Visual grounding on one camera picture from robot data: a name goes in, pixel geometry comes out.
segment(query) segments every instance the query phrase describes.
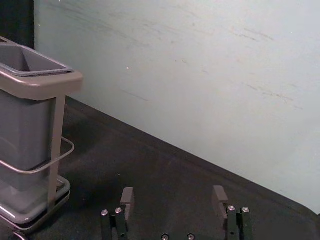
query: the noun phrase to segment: screw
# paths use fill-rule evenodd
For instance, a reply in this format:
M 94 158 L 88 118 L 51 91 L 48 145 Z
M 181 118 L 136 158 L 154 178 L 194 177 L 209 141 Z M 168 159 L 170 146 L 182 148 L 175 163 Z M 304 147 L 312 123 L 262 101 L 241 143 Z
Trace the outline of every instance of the screw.
M 121 212 L 122 212 L 121 207 L 118 207 L 118 208 L 115 209 L 115 213 L 116 213 L 116 214 L 119 214 L 119 213 L 121 213 Z
M 101 216 L 106 216 L 106 215 L 108 215 L 108 210 L 106 209 L 106 210 L 103 210 L 102 212 L 101 212 Z
M 188 234 L 188 236 L 186 238 L 188 240 L 195 240 L 196 239 L 195 235 L 193 235 L 192 233 Z
M 232 205 L 228 206 L 228 209 L 229 209 L 230 211 L 236 210 L 236 208 L 235 208 L 234 206 L 232 206 Z
M 167 234 L 162 235 L 161 240 L 169 240 L 169 236 Z
M 250 209 L 248 207 L 243 207 L 242 208 L 242 212 L 244 213 L 249 213 L 250 212 Z

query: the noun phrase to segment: white wall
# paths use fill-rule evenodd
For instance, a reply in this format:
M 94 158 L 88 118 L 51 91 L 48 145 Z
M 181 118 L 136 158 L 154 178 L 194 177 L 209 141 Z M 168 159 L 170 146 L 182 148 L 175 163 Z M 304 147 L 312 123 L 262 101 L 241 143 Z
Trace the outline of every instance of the white wall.
M 320 213 L 320 1 L 36 0 L 76 99 Z

